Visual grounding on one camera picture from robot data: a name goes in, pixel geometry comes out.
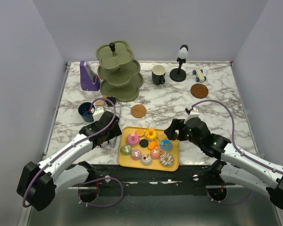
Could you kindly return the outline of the yellow frosted donut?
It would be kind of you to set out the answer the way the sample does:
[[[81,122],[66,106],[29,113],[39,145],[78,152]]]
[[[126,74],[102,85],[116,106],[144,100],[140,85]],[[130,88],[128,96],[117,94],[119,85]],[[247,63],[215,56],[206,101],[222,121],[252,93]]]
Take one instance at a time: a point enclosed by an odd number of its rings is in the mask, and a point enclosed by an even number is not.
[[[144,136],[148,141],[154,141],[157,139],[158,135],[155,129],[147,129],[144,133]]]

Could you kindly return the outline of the white sprinkled donut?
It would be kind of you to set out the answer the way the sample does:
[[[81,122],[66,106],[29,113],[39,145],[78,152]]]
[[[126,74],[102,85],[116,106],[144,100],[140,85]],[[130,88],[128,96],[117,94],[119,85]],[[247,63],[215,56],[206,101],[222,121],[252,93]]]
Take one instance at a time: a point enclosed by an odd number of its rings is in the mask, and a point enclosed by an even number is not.
[[[164,153],[160,156],[159,162],[162,166],[169,167],[173,165],[174,157],[170,153]]]

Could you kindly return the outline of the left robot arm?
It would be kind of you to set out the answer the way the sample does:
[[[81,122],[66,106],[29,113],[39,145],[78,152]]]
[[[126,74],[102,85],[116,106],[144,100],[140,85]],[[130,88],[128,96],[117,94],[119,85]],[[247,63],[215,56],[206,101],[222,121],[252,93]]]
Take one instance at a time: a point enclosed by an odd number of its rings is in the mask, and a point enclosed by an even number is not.
[[[22,170],[17,193],[22,205],[41,211],[49,206],[56,193],[82,183],[90,186],[95,174],[83,164],[72,169],[70,165],[90,150],[122,134],[119,117],[105,111],[98,121],[83,126],[79,133],[61,150],[39,162],[28,162]]]

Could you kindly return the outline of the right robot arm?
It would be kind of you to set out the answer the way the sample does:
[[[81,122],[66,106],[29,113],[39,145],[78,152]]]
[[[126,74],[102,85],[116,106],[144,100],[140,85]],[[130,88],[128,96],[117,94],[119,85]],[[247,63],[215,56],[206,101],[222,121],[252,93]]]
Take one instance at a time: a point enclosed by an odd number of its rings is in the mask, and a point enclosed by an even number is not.
[[[170,140],[189,141],[205,155],[216,158],[208,172],[210,183],[233,183],[261,193],[283,210],[283,166],[265,161],[238,148],[229,139],[211,133],[198,117],[173,119],[164,131]]]

